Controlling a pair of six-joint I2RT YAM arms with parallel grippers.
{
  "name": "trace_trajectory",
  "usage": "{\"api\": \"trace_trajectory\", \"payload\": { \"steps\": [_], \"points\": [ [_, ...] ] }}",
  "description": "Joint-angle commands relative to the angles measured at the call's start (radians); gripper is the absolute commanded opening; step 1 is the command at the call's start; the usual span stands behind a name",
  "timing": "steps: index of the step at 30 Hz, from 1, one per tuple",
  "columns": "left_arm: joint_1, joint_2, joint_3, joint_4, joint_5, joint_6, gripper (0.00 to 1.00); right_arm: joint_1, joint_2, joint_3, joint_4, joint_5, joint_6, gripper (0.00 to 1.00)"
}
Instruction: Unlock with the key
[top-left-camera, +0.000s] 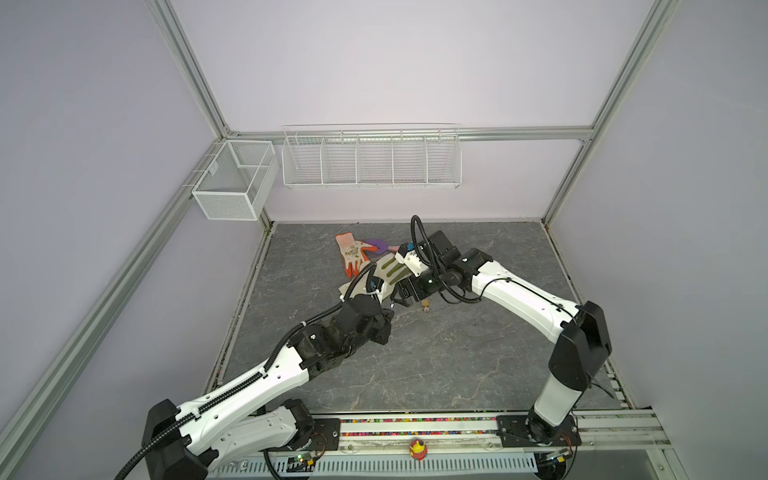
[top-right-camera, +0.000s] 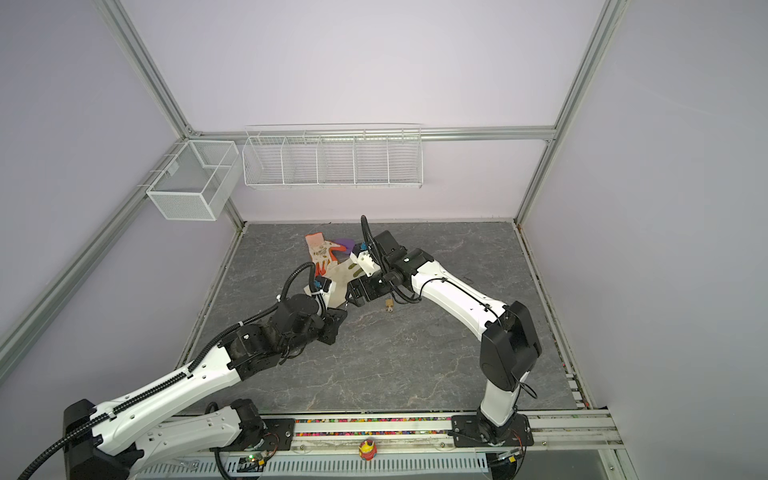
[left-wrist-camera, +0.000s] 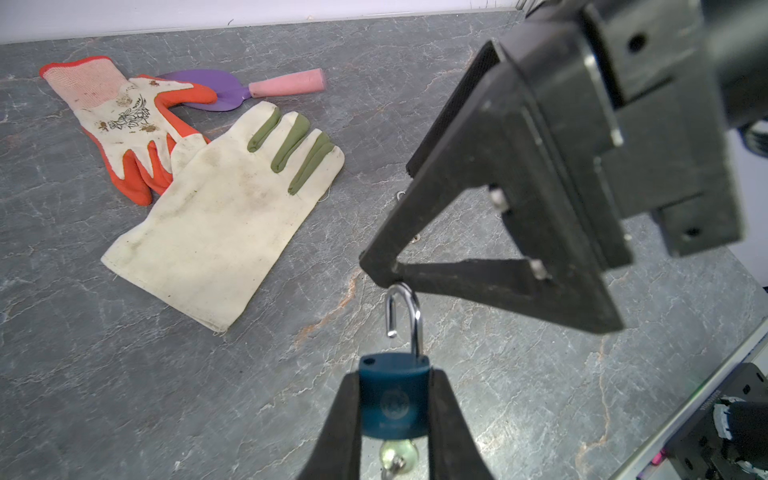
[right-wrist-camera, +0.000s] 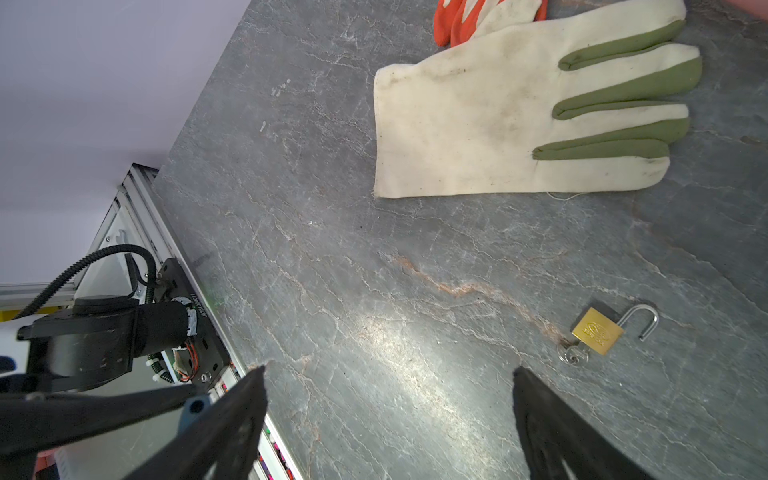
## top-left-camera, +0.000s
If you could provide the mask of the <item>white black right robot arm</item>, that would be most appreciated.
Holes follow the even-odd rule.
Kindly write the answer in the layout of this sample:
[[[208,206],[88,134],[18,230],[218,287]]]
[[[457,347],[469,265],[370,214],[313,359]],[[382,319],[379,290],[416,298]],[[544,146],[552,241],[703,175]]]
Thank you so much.
[[[549,376],[519,435],[548,445],[571,430],[576,403],[612,353],[603,309],[560,298],[513,274],[478,249],[460,253],[443,232],[405,243],[394,254],[409,272],[399,284],[407,297],[423,300],[446,292],[461,303],[491,301],[533,326],[553,344]]]

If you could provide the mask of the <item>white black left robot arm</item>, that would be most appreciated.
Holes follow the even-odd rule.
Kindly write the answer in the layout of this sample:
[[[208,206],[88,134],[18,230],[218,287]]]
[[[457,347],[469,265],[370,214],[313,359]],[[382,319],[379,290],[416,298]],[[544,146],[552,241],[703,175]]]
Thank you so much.
[[[314,420],[299,400],[272,412],[277,397],[338,367],[367,342],[384,345],[394,311],[377,296],[340,301],[292,327],[261,364],[222,387],[180,405],[166,399],[147,415],[140,450],[119,471],[144,461],[152,479],[204,479],[250,451],[305,446]]]

